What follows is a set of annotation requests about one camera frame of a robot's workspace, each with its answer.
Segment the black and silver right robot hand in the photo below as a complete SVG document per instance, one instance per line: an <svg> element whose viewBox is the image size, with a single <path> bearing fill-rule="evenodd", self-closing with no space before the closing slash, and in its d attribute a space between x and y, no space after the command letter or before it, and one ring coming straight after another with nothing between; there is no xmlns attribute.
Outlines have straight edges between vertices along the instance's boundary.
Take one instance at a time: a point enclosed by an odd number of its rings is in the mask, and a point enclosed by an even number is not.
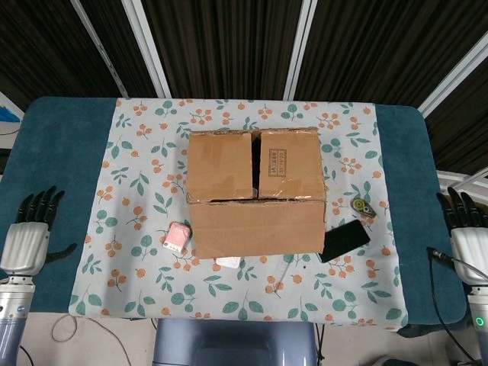
<svg viewBox="0 0 488 366"><path fill-rule="evenodd" d="M487 209L453 187L436 197L451 238L451 262L457 275L470 286L487 286Z"/></svg>

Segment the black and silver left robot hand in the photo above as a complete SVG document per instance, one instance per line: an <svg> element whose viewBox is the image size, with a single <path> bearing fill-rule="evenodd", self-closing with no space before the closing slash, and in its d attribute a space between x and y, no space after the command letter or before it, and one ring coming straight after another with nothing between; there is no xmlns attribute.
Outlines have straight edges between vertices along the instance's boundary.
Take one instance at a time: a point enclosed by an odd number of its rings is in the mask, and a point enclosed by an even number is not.
<svg viewBox="0 0 488 366"><path fill-rule="evenodd" d="M49 252L50 234L65 191L55 186L26 196L10 225L1 257L1 270L7 276L33 277L44 265L70 256L75 243L58 252Z"/></svg>

